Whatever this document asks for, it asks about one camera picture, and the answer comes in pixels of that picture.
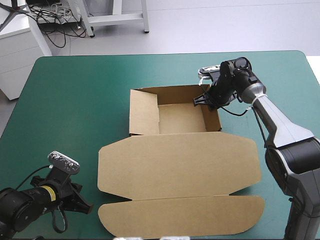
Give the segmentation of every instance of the yellow band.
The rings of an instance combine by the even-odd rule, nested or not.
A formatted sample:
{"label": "yellow band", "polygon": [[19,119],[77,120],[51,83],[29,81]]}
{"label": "yellow band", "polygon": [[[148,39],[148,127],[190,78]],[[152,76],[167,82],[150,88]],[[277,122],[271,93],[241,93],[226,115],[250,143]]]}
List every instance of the yellow band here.
{"label": "yellow band", "polygon": [[40,188],[43,188],[48,191],[50,198],[51,198],[51,202],[56,200],[56,193],[51,187],[43,185],[43,186],[40,186]]}

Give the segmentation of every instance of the box lid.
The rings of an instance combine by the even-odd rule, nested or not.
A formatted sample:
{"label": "box lid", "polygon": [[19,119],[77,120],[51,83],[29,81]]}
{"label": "box lid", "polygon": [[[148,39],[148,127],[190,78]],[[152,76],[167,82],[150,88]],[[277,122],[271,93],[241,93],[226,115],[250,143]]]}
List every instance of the box lid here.
{"label": "box lid", "polygon": [[132,200],[229,195],[260,179],[255,142],[223,132],[131,136],[99,151],[98,188]]}
{"label": "box lid", "polygon": [[117,237],[213,236],[242,233],[264,211],[259,196],[207,196],[104,204],[99,218]]}

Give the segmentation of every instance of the open cardboard box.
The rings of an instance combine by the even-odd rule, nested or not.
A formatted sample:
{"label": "open cardboard box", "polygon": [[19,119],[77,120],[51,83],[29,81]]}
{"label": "open cardboard box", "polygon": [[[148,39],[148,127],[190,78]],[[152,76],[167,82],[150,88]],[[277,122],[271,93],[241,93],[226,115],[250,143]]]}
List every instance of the open cardboard box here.
{"label": "open cardboard box", "polygon": [[261,197],[230,195],[260,181],[257,146],[220,132],[216,110],[193,106],[201,94],[198,85],[131,90],[133,136],[99,151],[98,188],[132,200],[99,208],[115,236],[230,235],[260,219]]}
{"label": "open cardboard box", "polygon": [[203,94],[199,85],[133,89],[130,92],[131,135],[216,132],[221,130],[217,110],[194,107]]}

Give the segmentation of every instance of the white table frame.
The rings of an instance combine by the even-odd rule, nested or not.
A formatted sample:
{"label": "white table frame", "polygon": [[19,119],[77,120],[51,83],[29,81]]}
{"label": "white table frame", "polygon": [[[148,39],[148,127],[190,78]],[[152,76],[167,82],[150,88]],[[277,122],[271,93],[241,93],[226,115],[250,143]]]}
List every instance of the white table frame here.
{"label": "white table frame", "polygon": [[94,37],[93,27],[110,26],[128,23],[143,23],[144,32],[149,33],[147,0],[141,0],[142,13],[122,14],[122,0],[113,0],[112,15],[90,16],[85,0],[76,0],[85,25],[86,32]]}

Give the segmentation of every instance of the white cable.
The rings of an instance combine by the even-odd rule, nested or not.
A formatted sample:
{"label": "white cable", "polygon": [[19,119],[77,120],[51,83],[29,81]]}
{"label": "white cable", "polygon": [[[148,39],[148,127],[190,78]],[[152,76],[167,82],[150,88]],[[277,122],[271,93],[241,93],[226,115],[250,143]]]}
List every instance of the white cable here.
{"label": "white cable", "polygon": [[259,98],[263,97],[263,96],[268,97],[268,96],[267,96],[267,94],[264,94],[264,93],[262,93],[262,94],[260,94],[260,95],[256,96],[256,97],[253,99],[253,101],[251,102],[251,105],[250,105],[246,110],[251,110],[251,109],[254,107],[254,103],[255,103],[255,101],[256,101],[257,99],[259,99]]}

